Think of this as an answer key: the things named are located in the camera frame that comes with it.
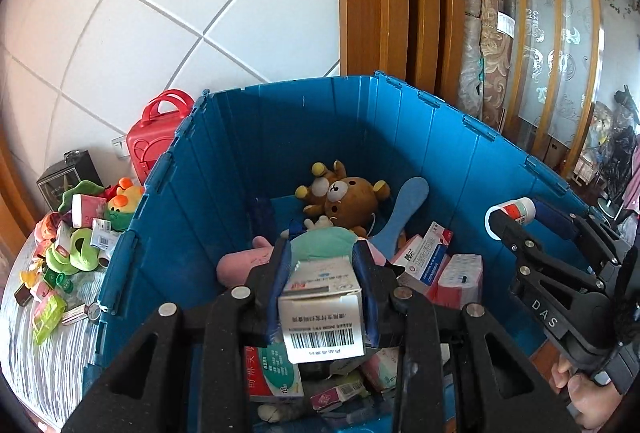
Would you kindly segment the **person right hand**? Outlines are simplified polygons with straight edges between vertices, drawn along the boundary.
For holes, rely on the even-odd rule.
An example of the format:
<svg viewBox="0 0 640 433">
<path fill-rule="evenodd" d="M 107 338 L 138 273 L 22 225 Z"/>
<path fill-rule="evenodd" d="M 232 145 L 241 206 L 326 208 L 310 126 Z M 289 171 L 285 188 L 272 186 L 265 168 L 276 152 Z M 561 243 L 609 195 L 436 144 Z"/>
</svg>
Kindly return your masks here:
<svg viewBox="0 0 640 433">
<path fill-rule="evenodd" d="M 599 387 L 583 373 L 572 372 L 570 361 L 560 355 L 551 367 L 549 383 L 555 393 L 567 389 L 577 410 L 575 421 L 586 432 L 597 432 L 612 417 L 623 396 L 612 383 Z"/>
</svg>

